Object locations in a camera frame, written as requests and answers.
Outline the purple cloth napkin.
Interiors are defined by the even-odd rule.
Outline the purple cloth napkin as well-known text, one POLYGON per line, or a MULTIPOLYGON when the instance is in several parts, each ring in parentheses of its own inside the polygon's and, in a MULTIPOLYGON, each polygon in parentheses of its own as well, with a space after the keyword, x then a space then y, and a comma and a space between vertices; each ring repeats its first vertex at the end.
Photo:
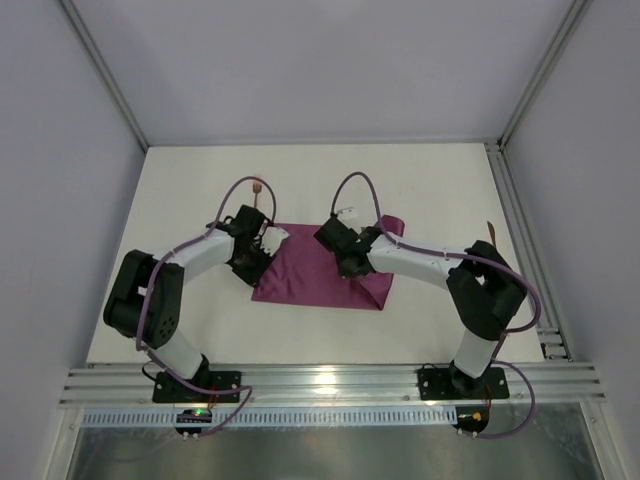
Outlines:
POLYGON ((254 289, 254 302, 381 311, 394 276, 372 273, 343 278, 334 256, 314 238, 319 227, 283 224, 289 233, 270 267, 254 289))

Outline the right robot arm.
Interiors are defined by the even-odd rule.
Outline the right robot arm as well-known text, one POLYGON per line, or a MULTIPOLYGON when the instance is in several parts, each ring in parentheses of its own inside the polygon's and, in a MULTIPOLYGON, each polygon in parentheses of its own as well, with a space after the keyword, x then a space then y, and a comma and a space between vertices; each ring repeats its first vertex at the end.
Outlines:
POLYGON ((493 245, 476 241, 463 251, 438 252, 406 243, 382 225, 356 232, 333 214, 314 234, 340 276, 373 273, 408 277, 447 291, 465 331, 448 375, 459 396, 481 392, 492 357, 527 296, 527 288, 493 245))

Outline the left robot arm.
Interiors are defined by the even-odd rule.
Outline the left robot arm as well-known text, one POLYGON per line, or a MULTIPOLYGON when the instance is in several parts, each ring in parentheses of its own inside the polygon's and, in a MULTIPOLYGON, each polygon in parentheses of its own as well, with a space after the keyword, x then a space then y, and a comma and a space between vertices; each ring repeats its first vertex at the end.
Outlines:
POLYGON ((251 288, 259 285, 289 233, 254 207, 212 222, 195 238, 164 253, 129 251, 103 310, 104 323, 198 394, 213 392, 210 364, 181 333, 184 287, 202 274, 229 267, 251 288))

